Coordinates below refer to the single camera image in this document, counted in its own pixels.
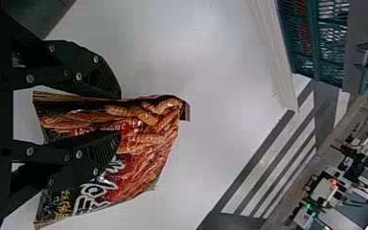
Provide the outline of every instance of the red snack bag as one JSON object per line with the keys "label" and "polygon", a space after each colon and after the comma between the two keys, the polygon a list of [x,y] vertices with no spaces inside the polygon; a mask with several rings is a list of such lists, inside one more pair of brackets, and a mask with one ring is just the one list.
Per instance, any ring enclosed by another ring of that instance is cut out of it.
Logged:
{"label": "red snack bag", "polygon": [[78,188],[42,193],[35,229],[151,190],[177,138],[179,120],[189,121],[190,112],[175,96],[115,101],[34,92],[34,106],[48,142],[95,130],[123,133],[115,157],[101,175]]}

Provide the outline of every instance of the snack bag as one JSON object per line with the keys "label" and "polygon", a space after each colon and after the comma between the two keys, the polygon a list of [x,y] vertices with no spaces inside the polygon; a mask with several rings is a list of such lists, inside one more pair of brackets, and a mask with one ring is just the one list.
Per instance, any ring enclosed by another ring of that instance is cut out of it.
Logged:
{"label": "snack bag", "polygon": [[78,188],[43,191],[35,229],[128,201],[152,190],[167,162],[180,120],[190,107],[175,96],[104,100],[34,92],[48,142],[96,130],[120,130],[122,142],[108,169]]}

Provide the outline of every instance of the white floor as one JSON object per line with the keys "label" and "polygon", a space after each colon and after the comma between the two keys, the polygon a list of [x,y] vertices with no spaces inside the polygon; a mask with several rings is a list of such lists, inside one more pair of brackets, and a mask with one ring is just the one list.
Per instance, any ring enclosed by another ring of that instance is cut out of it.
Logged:
{"label": "white floor", "polygon": [[[49,39],[104,56],[125,97],[169,93],[192,106],[157,190],[61,229],[196,229],[285,109],[243,0],[79,0]],[[15,138],[41,142],[31,90],[15,94]],[[38,199],[3,229],[32,230]]]}

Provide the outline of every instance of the metal rack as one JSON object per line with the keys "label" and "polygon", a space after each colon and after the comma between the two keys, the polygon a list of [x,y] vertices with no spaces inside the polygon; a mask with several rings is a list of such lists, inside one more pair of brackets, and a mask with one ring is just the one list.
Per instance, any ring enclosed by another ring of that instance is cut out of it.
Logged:
{"label": "metal rack", "polygon": [[292,72],[353,95],[365,94],[368,37],[357,35],[368,35],[363,4],[368,7],[368,1],[357,0],[278,0]]}

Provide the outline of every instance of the teal shelving unit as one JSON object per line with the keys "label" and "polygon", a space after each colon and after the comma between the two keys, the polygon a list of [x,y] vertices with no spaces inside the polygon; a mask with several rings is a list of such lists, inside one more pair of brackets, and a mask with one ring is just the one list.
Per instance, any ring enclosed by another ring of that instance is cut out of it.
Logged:
{"label": "teal shelving unit", "polygon": [[278,0],[278,8],[292,72],[341,88],[349,0]]}

